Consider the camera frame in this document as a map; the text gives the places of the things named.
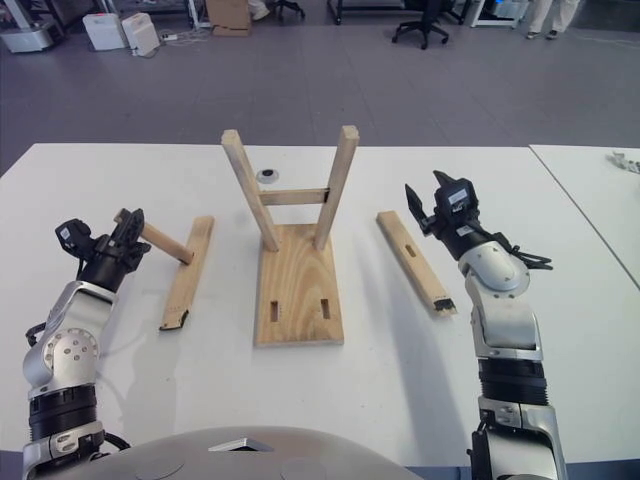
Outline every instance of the person's legs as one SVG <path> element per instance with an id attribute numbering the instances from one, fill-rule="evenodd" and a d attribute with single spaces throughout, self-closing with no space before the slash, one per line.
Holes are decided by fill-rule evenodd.
<path id="1" fill-rule="evenodd" d="M 571 20 L 573 20 L 579 3 L 580 0 L 560 0 L 560 9 L 553 18 L 553 26 L 551 29 L 556 32 L 564 32 L 571 23 Z"/>
<path id="2" fill-rule="evenodd" d="M 260 20 L 269 15 L 269 9 L 262 0 L 249 0 L 249 13 L 254 20 Z"/>
<path id="3" fill-rule="evenodd" d="M 531 25 L 529 25 L 529 32 L 540 33 L 542 30 L 542 24 L 544 19 L 547 18 L 551 2 L 553 0 L 536 0 L 533 6 L 533 17 L 531 19 Z"/>

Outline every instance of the cardboard box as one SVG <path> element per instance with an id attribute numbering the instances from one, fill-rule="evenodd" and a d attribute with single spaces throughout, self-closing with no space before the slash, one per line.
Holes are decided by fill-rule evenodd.
<path id="1" fill-rule="evenodd" d="M 246 37 L 251 33 L 247 0 L 207 0 L 207 13 L 214 35 Z"/>

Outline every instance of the white table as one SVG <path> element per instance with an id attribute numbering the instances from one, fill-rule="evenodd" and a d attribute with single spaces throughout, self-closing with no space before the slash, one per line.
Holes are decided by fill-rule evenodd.
<path id="1" fill-rule="evenodd" d="M 640 289 L 640 175 L 609 162 L 606 156 L 613 148 L 532 145 L 531 149 Z M 640 148 L 615 150 L 640 161 Z"/>
<path id="2" fill-rule="evenodd" d="M 250 147 L 270 188 L 321 186 L 328 147 Z M 296 164 L 305 162 L 305 168 Z M 107 326 L 99 418 L 140 443 L 226 425 L 287 425 L 360 442 L 402 465 L 467 464 L 478 423 L 470 301 L 456 263 L 420 239 L 404 198 L 409 182 L 431 209 L 442 169 L 471 179 L 483 225 L 550 256 L 534 272 L 550 395 L 569 462 L 640 457 L 640 295 L 580 212 L 526 148 L 360 148 L 332 231 L 344 346 L 252 345 L 259 231 L 222 148 L 186 145 L 35 145 L 0 180 L 0 449 L 27 441 L 25 330 L 43 321 L 76 261 L 54 236 L 78 217 L 111 232 L 121 207 L 185 239 L 192 217 L 216 226 L 185 328 L 158 332 L 176 262 L 157 249 L 121 288 Z M 395 209 L 447 286 L 460 314 L 430 318 L 375 222 Z M 280 223 L 311 222 L 317 206 L 275 207 Z"/>

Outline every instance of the rectangular hole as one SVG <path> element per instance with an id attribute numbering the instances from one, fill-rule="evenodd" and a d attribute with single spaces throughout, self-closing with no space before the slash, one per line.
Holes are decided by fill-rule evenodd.
<path id="1" fill-rule="evenodd" d="M 278 317 L 280 315 L 279 312 L 279 308 L 278 308 L 278 302 L 271 302 L 271 321 L 272 322 L 277 322 L 278 321 Z"/>
<path id="2" fill-rule="evenodd" d="M 320 300 L 320 305 L 322 306 L 322 318 L 325 320 L 329 320 L 331 318 L 331 311 L 329 310 L 329 300 L 323 298 Z"/>

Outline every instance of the office chair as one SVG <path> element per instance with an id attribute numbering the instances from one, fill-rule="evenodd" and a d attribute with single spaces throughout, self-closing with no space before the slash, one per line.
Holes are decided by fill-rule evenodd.
<path id="1" fill-rule="evenodd" d="M 276 0 L 273 3 L 273 11 L 278 16 L 278 21 L 280 23 L 284 21 L 284 17 L 282 16 L 282 10 L 284 8 L 290 8 L 294 12 L 300 14 L 300 18 L 302 20 L 304 20 L 306 17 L 306 15 L 304 14 L 304 10 L 296 2 L 289 2 L 288 0 Z"/>
<path id="2" fill-rule="evenodd" d="M 429 32 L 436 32 L 443 36 L 441 42 L 445 44 L 449 41 L 449 34 L 442 30 L 440 27 L 434 25 L 438 21 L 438 15 L 443 10 L 443 4 L 446 3 L 448 7 L 448 1 L 445 0 L 409 0 L 405 3 L 406 10 L 417 10 L 422 12 L 422 17 L 418 21 L 403 22 L 396 28 L 396 33 L 391 39 L 392 43 L 398 42 L 398 37 L 404 35 L 407 32 L 413 30 L 420 30 L 424 38 L 424 42 L 420 45 L 422 50 L 425 50 L 429 46 Z"/>

